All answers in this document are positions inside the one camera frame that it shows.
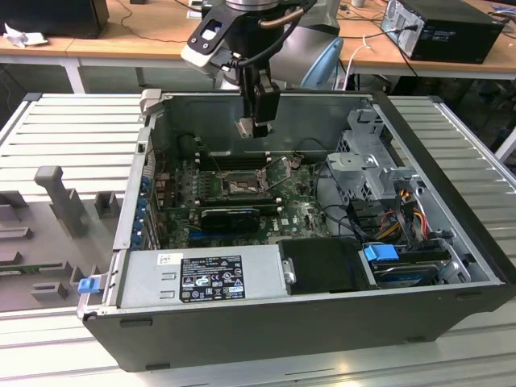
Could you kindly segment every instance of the black computer tower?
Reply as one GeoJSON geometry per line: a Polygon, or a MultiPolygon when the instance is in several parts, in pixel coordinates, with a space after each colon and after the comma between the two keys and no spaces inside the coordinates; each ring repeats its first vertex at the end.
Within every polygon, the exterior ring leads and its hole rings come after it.
{"type": "Polygon", "coordinates": [[[108,18],[106,0],[9,0],[0,8],[0,31],[7,23],[23,32],[95,39],[108,18]]]}

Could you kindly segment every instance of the blue tab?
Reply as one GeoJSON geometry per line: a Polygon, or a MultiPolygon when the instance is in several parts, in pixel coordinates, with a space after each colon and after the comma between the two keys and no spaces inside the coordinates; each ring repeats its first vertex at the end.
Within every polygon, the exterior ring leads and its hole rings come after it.
{"type": "Polygon", "coordinates": [[[100,293],[100,278],[83,278],[79,281],[77,292],[85,293],[100,293]]]}
{"type": "Polygon", "coordinates": [[[372,260],[399,260],[393,244],[371,244],[364,249],[365,257],[372,260]]]}

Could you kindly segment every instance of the sticker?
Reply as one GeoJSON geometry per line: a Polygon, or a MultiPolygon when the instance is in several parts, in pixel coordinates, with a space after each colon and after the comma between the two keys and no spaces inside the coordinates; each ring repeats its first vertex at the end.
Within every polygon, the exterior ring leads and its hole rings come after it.
{"type": "Polygon", "coordinates": [[[173,252],[170,254],[158,254],[158,264],[180,264],[183,259],[182,252],[173,252]]]}
{"type": "Polygon", "coordinates": [[[241,256],[185,258],[181,261],[182,302],[245,298],[241,256]]]}
{"type": "Polygon", "coordinates": [[[0,277],[7,277],[7,276],[21,276],[22,272],[19,270],[4,270],[3,272],[0,272],[0,277]]]}

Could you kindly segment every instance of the warning label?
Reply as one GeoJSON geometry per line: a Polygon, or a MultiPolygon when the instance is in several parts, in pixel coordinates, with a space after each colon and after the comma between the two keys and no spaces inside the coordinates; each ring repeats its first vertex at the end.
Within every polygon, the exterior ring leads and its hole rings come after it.
{"type": "Polygon", "coordinates": [[[181,260],[182,302],[245,298],[241,256],[213,256],[181,260]]]}

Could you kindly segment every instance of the white cable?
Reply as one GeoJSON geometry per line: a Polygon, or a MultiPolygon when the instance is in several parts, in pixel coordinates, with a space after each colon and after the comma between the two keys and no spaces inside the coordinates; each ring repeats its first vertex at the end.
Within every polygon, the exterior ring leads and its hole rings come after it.
{"type": "Polygon", "coordinates": [[[384,31],[380,34],[372,34],[372,35],[365,34],[364,36],[362,36],[363,44],[360,47],[356,48],[356,50],[352,53],[352,56],[349,58],[349,63],[347,63],[346,73],[344,74],[344,87],[342,88],[343,91],[346,91],[347,82],[349,81],[349,70],[352,67],[353,58],[355,57],[356,53],[358,51],[360,51],[362,48],[368,48],[370,50],[372,49],[372,47],[370,45],[368,45],[367,42],[365,41],[365,38],[376,38],[377,36],[382,36],[385,34],[389,34],[391,32],[399,32],[399,31],[401,31],[401,30],[398,28],[393,28],[392,30],[384,31]]]}

